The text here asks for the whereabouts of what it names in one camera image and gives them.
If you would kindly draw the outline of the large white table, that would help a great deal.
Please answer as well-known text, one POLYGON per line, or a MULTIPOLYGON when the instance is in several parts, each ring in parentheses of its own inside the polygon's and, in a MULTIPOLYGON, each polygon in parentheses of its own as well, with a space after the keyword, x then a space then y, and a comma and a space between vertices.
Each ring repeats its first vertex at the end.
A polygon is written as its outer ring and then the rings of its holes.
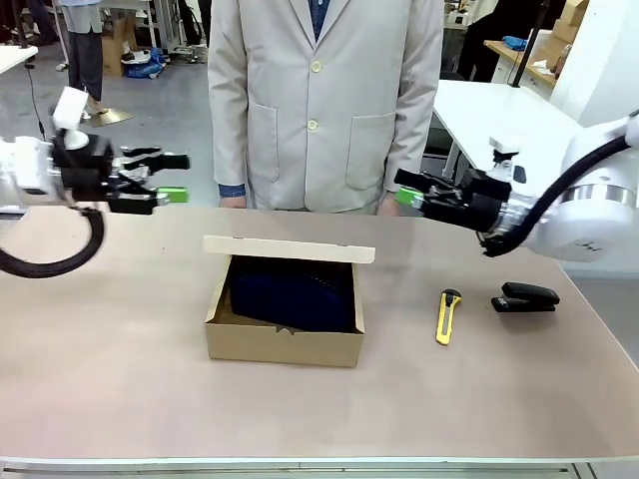
POLYGON ((459 155, 480 170, 491 169, 494 138, 519 149, 514 161, 525 169, 527 181, 513 189, 529 196, 540 195, 558 178, 568 144, 581 131, 531 90, 507 84, 441 80, 433 114, 452 138, 444 177, 452 176, 459 155))

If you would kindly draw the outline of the beige lab coat torso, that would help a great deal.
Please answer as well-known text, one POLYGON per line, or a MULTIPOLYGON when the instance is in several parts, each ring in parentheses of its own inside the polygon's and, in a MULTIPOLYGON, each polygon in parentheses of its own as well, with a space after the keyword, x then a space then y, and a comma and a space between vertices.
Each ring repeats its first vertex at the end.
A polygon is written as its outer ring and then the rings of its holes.
POLYGON ((247 208, 376 214, 397 100, 439 81, 443 0, 212 0, 212 88, 248 101, 247 208))

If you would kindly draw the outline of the grey metal table edge frame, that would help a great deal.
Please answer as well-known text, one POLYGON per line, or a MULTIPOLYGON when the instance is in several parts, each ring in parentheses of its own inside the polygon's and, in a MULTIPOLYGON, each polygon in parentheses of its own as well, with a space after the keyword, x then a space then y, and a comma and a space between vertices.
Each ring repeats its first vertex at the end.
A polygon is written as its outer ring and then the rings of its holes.
POLYGON ((0 479, 639 479, 639 456, 608 459, 0 456, 0 479))

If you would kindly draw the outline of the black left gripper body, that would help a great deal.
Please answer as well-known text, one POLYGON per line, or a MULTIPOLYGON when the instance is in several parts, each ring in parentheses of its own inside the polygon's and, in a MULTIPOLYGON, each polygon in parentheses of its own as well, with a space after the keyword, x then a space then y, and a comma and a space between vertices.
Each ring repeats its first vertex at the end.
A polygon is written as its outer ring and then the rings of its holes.
POLYGON ((89 134, 88 139, 85 147, 69 150, 62 133, 52 138, 55 192, 63 203, 111 204, 119 198, 120 185, 114 169, 113 145, 108 138, 94 134, 89 134))

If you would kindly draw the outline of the black stapler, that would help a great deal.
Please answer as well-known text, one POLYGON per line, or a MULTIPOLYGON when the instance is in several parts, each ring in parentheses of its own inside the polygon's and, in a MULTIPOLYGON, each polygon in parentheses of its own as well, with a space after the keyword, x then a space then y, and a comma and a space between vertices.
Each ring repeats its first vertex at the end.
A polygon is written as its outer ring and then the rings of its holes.
POLYGON ((493 297, 491 305, 499 313, 551 312, 560 303, 558 294, 539 285, 505 282, 502 295, 493 297))

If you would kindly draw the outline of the black vertical pole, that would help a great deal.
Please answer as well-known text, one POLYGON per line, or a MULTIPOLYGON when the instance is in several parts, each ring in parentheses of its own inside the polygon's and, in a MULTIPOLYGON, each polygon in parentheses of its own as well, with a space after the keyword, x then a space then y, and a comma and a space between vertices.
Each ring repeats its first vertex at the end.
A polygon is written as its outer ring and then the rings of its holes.
POLYGON ((512 88, 519 88, 520 87, 520 81, 521 78, 525 72, 526 66, 528 64, 529 58, 531 56, 532 50, 534 48, 536 39, 538 37, 539 31, 542 29, 542 25, 545 19, 545 16, 547 15, 548 9, 549 9, 549 5, 550 5, 550 0, 540 0, 539 1, 539 5, 538 5, 538 10, 537 10, 537 17, 534 23, 534 26, 531 30, 531 33, 529 35, 528 38, 528 45, 526 50, 524 51, 524 54, 521 58, 521 61, 519 63, 519 66, 516 70, 516 74, 514 76, 514 79, 512 81, 512 83, 510 84, 510 86, 512 88))

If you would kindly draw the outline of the small white background table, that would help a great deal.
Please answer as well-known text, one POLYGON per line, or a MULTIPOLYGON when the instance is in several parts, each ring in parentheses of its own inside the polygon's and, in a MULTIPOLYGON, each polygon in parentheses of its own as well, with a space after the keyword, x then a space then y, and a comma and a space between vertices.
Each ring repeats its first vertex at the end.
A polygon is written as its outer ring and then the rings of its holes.
POLYGON ((0 45, 0 75, 21 63, 30 62, 38 52, 36 46, 0 45))

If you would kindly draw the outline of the gold floor base plate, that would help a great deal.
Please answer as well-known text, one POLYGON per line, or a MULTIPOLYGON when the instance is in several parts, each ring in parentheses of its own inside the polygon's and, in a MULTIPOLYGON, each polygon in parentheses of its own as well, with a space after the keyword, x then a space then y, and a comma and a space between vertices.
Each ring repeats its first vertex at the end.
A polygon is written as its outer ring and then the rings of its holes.
POLYGON ((101 128, 112 124, 117 124, 133 119, 134 116, 114 108, 109 108, 104 112, 90 113, 85 110, 81 117, 81 122, 92 128, 101 128))

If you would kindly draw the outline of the person's left hand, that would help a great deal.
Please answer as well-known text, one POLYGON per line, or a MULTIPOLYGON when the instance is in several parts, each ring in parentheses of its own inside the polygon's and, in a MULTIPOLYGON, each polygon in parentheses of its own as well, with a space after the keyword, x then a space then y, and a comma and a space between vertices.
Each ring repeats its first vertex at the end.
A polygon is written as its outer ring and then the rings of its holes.
POLYGON ((381 217, 399 217, 400 204, 396 201, 394 192, 387 192, 380 201, 376 214, 381 217))

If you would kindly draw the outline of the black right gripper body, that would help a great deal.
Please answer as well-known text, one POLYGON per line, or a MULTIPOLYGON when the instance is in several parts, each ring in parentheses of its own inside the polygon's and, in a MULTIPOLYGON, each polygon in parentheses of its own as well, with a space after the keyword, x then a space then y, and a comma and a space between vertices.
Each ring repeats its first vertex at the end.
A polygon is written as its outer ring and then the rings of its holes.
POLYGON ((479 233, 490 231, 501 206, 509 200, 511 184, 480 170, 467 170, 457 186, 463 203, 463 225, 479 233))

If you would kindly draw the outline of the blue plastic bag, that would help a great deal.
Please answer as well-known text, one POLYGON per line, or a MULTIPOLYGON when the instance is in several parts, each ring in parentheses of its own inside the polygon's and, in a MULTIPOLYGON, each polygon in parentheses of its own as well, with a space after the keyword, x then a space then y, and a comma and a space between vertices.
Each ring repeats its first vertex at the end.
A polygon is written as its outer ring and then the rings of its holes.
POLYGON ((157 79, 166 67, 161 49, 129 51, 121 57, 125 76, 132 79, 157 79))

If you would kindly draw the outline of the person's right forearm beige sleeve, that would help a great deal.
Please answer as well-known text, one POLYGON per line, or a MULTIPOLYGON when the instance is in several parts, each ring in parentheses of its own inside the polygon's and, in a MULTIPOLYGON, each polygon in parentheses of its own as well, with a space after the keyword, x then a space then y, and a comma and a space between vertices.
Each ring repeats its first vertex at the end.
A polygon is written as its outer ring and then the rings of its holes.
POLYGON ((220 198, 247 196, 248 101, 243 89, 212 88, 214 179, 220 198))

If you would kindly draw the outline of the person's left forearm beige sleeve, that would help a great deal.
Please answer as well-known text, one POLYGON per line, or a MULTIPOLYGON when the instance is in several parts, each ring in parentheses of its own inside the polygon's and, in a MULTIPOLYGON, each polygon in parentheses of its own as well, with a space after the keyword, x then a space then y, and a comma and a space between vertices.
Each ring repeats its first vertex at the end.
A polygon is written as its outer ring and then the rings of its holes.
POLYGON ((397 100, 394 135, 387 155, 384 188, 396 192, 399 170, 417 173, 431 123, 437 83, 424 89, 410 88, 397 100))

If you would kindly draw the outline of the yellow utility knife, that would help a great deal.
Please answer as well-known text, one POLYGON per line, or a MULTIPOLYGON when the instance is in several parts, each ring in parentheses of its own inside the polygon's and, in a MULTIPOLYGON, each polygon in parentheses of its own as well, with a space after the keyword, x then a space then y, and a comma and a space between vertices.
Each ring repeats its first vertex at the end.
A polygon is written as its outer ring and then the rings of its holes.
POLYGON ((450 342, 454 311, 461 299, 461 293, 452 288, 441 293, 435 341, 442 346, 447 346, 450 342))

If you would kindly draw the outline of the navy blue pencil case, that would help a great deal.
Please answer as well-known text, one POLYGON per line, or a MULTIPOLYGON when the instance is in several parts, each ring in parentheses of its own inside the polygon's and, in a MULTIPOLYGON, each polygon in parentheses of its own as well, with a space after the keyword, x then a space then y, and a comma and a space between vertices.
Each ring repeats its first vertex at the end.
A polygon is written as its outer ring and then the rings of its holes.
POLYGON ((355 330, 349 263, 235 255, 228 280, 237 315, 308 332, 355 330))

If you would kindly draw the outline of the stacked cardboard boxes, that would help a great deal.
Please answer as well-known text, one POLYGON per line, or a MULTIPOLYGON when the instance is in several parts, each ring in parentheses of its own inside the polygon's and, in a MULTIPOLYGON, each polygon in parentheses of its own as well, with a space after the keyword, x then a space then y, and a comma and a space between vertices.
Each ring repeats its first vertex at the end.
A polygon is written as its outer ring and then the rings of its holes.
POLYGON ((589 0, 566 0, 560 17, 555 21, 552 36, 572 44, 584 19, 589 0))

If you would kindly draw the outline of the brown cardboard carton on floor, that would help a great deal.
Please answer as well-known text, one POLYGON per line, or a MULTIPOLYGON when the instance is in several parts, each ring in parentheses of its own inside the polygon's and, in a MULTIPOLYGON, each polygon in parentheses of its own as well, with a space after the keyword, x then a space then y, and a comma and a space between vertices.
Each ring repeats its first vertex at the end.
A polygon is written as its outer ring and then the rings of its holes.
POLYGON ((136 49, 135 19, 126 16, 112 20, 103 28, 102 33, 103 73, 116 77, 124 76, 122 56, 129 50, 136 49))

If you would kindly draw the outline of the background person in black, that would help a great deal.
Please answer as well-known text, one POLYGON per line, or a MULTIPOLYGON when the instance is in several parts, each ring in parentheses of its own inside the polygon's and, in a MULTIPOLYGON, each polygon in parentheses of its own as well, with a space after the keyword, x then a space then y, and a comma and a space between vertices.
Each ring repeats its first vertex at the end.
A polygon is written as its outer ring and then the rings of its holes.
POLYGON ((466 81, 490 83, 499 55, 484 42, 506 36, 527 39, 538 8, 539 0, 498 0, 491 13, 468 27, 456 73, 466 81))

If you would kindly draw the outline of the brown cardboard box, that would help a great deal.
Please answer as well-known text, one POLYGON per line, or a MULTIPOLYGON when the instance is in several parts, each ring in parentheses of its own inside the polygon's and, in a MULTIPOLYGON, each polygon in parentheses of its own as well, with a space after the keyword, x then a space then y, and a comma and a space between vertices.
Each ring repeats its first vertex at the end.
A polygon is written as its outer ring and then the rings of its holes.
POLYGON ((212 359, 355 367, 364 338, 364 316, 357 269, 375 260, 368 246, 281 239, 207 236, 204 250, 223 259, 205 321, 212 359), (308 332, 250 319, 232 311, 228 274, 232 257, 257 256, 349 263, 352 266, 355 330, 351 333, 308 332))

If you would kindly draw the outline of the background person in grey trousers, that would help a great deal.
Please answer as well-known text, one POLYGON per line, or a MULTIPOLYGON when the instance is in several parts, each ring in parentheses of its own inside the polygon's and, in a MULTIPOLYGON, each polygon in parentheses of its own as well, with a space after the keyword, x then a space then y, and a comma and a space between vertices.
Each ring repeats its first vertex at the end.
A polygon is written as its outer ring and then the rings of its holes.
POLYGON ((103 48, 101 0, 57 0, 64 16, 68 43, 68 84, 85 91, 91 114, 108 112, 102 103, 103 48))

